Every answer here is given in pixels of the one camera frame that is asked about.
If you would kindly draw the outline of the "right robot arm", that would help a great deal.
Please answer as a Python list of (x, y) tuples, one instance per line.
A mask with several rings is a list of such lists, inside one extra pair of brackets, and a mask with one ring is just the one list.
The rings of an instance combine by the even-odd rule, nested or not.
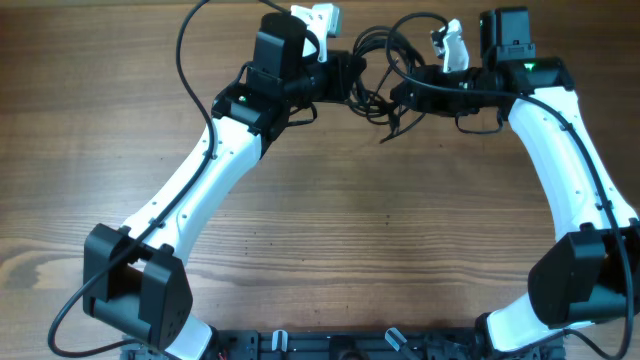
[(564, 62), (539, 57), (528, 10), (480, 16), (482, 64), (471, 67), (460, 24), (431, 35), (435, 65), (401, 72), (393, 100), (421, 115), (459, 119), (497, 112), (525, 146), (543, 187), (555, 242), (532, 267), (527, 290), (482, 315), (477, 350), (485, 359), (546, 351), (588, 326), (623, 321), (617, 356), (627, 354), (639, 312), (639, 218), (608, 175), (579, 109)]

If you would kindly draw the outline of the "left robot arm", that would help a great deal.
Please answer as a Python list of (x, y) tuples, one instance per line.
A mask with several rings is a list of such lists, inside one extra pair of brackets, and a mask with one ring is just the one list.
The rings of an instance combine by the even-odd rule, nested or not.
[(191, 312), (190, 253), (234, 185), (294, 125), (297, 110), (348, 98), (366, 63), (328, 49), (341, 22), (329, 3), (263, 16), (252, 59), (205, 111), (200, 141), (180, 167), (119, 228), (100, 224), (89, 233), (84, 312), (123, 332), (134, 354), (210, 354), (215, 331)]

